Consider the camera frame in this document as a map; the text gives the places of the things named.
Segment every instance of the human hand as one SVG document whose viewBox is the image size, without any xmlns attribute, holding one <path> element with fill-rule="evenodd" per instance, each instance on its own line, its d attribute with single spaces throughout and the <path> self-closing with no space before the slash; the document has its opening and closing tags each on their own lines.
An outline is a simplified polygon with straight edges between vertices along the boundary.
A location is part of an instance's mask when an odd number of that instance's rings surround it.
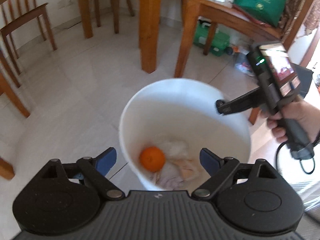
<svg viewBox="0 0 320 240">
<path fill-rule="evenodd" d="M 309 136 L 310 142 L 314 142 L 320 131 L 320 110 L 306 101 L 292 102 L 282 109 L 284 118 L 295 119 L 306 131 Z M 286 130 L 283 127 L 278 127 L 277 120 L 282 118 L 280 113 L 269 116 L 267 113 L 261 112 L 262 118 L 268 118 L 267 126 L 272 130 L 273 136 L 276 138 L 278 143 L 283 143 L 288 140 L 285 135 Z"/>
</svg>

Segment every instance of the phone screen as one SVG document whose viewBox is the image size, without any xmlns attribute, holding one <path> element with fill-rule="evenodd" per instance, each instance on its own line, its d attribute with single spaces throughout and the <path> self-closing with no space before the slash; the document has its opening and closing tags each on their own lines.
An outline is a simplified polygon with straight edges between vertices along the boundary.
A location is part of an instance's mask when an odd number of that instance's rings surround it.
<svg viewBox="0 0 320 240">
<path fill-rule="evenodd" d="M 262 55 L 268 62 L 271 71 L 279 85 L 284 84 L 294 73 L 290 65 L 289 56 L 282 44 L 268 44 L 259 47 Z"/>
</svg>

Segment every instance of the black cable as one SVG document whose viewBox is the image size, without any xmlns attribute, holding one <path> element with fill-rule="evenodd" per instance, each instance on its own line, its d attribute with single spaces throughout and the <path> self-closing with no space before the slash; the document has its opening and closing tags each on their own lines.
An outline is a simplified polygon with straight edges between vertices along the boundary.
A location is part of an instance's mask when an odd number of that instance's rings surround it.
<svg viewBox="0 0 320 240">
<path fill-rule="evenodd" d="M 278 162 L 279 162 L 279 152 L 280 152 L 280 150 L 281 150 L 281 148 L 283 147 L 283 146 L 285 146 L 285 142 L 284 143 L 281 143 L 280 145 L 279 145 L 279 147 L 278 147 L 278 149 L 277 149 L 277 151 L 276 151 L 276 170 L 281 174 L 281 172 L 280 172 L 280 170 L 279 170 L 279 165 L 278 165 Z"/>
<path fill-rule="evenodd" d="M 276 170 L 277 170 L 280 174 L 281 174 L 281 172 L 280 172 L 280 170 L 279 170 L 279 152 L 280 152 L 281 148 L 282 148 L 284 145 L 286 145 L 286 143 L 287 143 L 287 142 L 281 143 L 281 144 L 279 145 L 277 151 L 276 151 L 276 157 L 275 157 L 275 159 L 276 159 Z M 312 169 L 312 171 L 310 171 L 310 172 L 307 172 L 307 171 L 304 169 L 304 167 L 303 167 L 303 165 L 302 165 L 302 160 L 299 160 L 301 169 L 303 170 L 304 173 L 306 173 L 306 174 L 308 174 L 308 175 L 312 174 L 312 173 L 315 171 L 315 169 L 316 169 L 316 161 L 315 161 L 314 158 L 312 158 L 312 160 L 313 160 L 313 169 Z"/>
<path fill-rule="evenodd" d="M 312 171 L 309 171 L 309 172 L 306 172 L 306 170 L 304 169 L 304 167 L 303 167 L 303 165 L 302 165 L 302 160 L 299 160 L 299 162 L 300 162 L 300 167 L 301 167 L 301 169 L 303 170 L 303 172 L 305 173 L 305 174 L 308 174 L 308 175 L 310 175 L 310 174 L 312 174 L 314 171 L 315 171 L 315 169 L 316 169 L 316 161 L 315 161 L 315 159 L 312 157 L 312 160 L 313 160 L 313 169 L 312 169 Z"/>
</svg>

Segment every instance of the white bucket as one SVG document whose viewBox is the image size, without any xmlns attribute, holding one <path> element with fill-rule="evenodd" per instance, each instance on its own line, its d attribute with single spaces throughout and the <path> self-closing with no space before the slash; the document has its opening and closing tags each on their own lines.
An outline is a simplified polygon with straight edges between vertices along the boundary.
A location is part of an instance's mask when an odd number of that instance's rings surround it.
<svg viewBox="0 0 320 240">
<path fill-rule="evenodd" d="M 192 192 L 208 178 L 200 165 L 199 153 L 208 148 L 221 158 L 249 160 L 251 140 L 243 114 L 219 115 L 216 100 L 223 94 L 216 88 L 191 79 L 167 79 L 150 84 L 136 93 L 124 108 L 119 125 L 122 153 L 147 190 L 164 190 L 150 181 L 151 173 L 139 162 L 141 151 L 152 146 L 159 134 L 184 140 L 198 161 L 201 175 L 184 184 Z"/>
</svg>

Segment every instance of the metal screw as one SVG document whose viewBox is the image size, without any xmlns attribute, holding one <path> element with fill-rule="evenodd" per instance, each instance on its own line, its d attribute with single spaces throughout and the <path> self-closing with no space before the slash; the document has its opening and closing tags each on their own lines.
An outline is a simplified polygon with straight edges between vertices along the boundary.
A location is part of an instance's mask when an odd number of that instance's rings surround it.
<svg viewBox="0 0 320 240">
<path fill-rule="evenodd" d="M 195 195 L 198 197 L 209 197 L 210 196 L 210 191 L 204 188 L 199 188 L 195 190 Z"/>
<path fill-rule="evenodd" d="M 107 196 L 110 198 L 120 198 L 122 196 L 122 191 L 117 189 L 112 189 L 107 192 Z"/>
</svg>

